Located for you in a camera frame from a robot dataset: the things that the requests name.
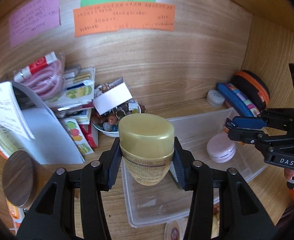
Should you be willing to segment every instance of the white bowl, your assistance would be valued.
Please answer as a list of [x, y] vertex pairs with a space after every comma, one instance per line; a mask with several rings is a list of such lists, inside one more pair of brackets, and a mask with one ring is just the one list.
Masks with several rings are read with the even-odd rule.
[[[138, 105], [138, 112], [139, 113], [142, 112], [142, 110], [140, 109], [140, 105]], [[96, 127], [96, 129], [98, 131], [101, 131], [104, 135], [107, 135], [109, 137], [119, 137], [119, 132], [107, 132], [107, 131], [105, 131], [103, 129], [100, 129], [97, 125], [95, 125], [95, 124], [93, 124], [93, 125]]]

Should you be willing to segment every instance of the human hand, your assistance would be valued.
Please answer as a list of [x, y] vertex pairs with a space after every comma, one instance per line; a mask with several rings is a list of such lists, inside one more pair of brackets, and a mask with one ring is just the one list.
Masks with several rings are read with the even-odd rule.
[[290, 169], [284, 169], [284, 176], [286, 180], [291, 180], [292, 177], [294, 176], [294, 171]]

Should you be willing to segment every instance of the transparent storage box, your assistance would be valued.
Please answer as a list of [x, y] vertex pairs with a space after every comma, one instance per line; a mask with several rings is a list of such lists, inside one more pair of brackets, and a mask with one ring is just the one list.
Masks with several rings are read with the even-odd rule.
[[[236, 111], [229, 108], [168, 120], [173, 124], [182, 148], [191, 151], [196, 160], [224, 171], [234, 167], [249, 182], [266, 167], [262, 154], [253, 145], [242, 146], [235, 142], [236, 153], [226, 163], [213, 162], [206, 150], [210, 138], [222, 132], [226, 119], [236, 115]], [[122, 161], [121, 175], [128, 222], [132, 227], [162, 224], [189, 215], [192, 192], [178, 189], [170, 172], [157, 185], [143, 186], [134, 180]], [[219, 201], [218, 190], [214, 191], [214, 201]]]

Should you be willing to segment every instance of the dark wooden disc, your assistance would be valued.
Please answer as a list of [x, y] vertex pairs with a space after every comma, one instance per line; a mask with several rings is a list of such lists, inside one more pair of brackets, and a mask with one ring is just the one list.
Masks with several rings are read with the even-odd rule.
[[15, 206], [24, 207], [35, 193], [34, 160], [25, 151], [13, 153], [3, 170], [3, 190]]

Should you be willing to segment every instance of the red and white package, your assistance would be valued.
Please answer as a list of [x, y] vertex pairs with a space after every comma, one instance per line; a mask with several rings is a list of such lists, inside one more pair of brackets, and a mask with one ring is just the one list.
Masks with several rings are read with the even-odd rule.
[[57, 61], [55, 52], [51, 52], [21, 69], [18, 73], [15, 74], [14, 81], [21, 83], [23, 80], [29, 78], [32, 74], [35, 74], [37, 71], [47, 67], [49, 64], [55, 61]]
[[85, 136], [88, 144], [92, 148], [98, 147], [98, 130], [94, 127], [93, 124], [80, 124], [79, 125], [81, 132]]

